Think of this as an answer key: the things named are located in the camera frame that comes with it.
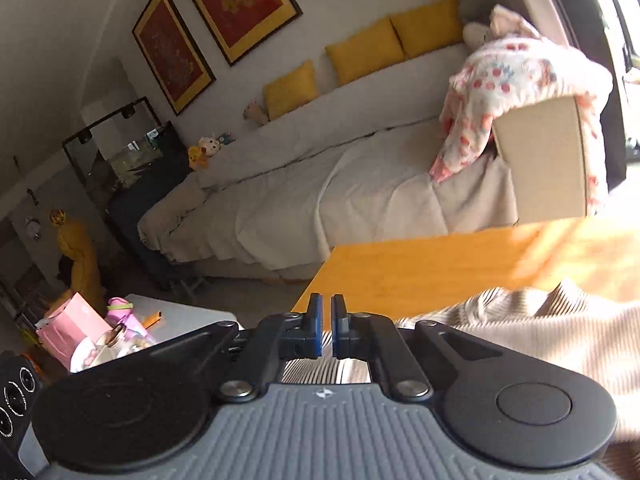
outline dark curtain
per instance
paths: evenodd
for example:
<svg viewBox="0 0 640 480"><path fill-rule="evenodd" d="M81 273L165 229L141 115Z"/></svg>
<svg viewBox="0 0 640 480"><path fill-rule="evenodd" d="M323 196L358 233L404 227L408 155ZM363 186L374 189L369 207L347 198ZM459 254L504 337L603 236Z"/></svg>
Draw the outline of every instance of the dark curtain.
<svg viewBox="0 0 640 480"><path fill-rule="evenodd" d="M590 59L605 66L615 74L609 43L604 33L600 7L596 0L558 0L576 47ZM607 184L609 190L626 179L625 128L622 120L619 85L613 78L613 91L605 106L600 121L604 134L606 152Z"/></svg>

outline wooden tabletop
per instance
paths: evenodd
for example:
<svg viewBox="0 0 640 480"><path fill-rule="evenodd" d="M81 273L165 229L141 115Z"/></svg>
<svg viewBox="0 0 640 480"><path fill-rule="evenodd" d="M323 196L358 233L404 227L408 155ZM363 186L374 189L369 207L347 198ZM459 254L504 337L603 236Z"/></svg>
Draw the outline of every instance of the wooden tabletop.
<svg viewBox="0 0 640 480"><path fill-rule="evenodd" d="M640 226L609 218L567 219L472 234L336 247L293 308L309 295L343 294L349 312L416 316L494 286L552 290L569 277L584 291L640 300Z"/></svg>

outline screw head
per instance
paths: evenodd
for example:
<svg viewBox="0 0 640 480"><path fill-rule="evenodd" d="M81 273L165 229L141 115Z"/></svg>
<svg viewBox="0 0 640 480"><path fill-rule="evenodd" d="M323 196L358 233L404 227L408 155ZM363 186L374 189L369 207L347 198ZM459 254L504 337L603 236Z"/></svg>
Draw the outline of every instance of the screw head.
<svg viewBox="0 0 640 480"><path fill-rule="evenodd" d="M407 380L396 384L396 390L407 399L421 397L429 391L429 387L420 381Z"/></svg>
<svg viewBox="0 0 640 480"><path fill-rule="evenodd" d="M227 381L220 386L220 393L225 397L239 399L246 397L252 392L253 388L246 381Z"/></svg>

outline picture frame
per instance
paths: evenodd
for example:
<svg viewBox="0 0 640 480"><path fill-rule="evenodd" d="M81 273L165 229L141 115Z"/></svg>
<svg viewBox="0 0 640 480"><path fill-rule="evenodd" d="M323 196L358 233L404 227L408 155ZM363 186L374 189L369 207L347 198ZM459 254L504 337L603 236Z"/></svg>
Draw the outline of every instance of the picture frame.
<svg viewBox="0 0 640 480"><path fill-rule="evenodd" d="M295 0L193 0L193 3L230 66L302 15Z"/></svg>
<svg viewBox="0 0 640 480"><path fill-rule="evenodd" d="M132 33L176 115L216 80L173 0L149 0Z"/></svg>

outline pink paper bag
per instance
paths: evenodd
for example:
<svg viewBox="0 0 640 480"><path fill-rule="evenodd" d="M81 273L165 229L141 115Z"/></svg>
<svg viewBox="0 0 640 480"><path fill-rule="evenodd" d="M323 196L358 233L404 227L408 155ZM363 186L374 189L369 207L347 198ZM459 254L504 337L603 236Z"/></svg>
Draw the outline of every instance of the pink paper bag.
<svg viewBox="0 0 640 480"><path fill-rule="evenodd" d="M88 337L95 343L102 334L111 330L108 323L78 293L47 319L49 323L36 332L44 348L67 370L71 366L71 356L84 338Z"/></svg>

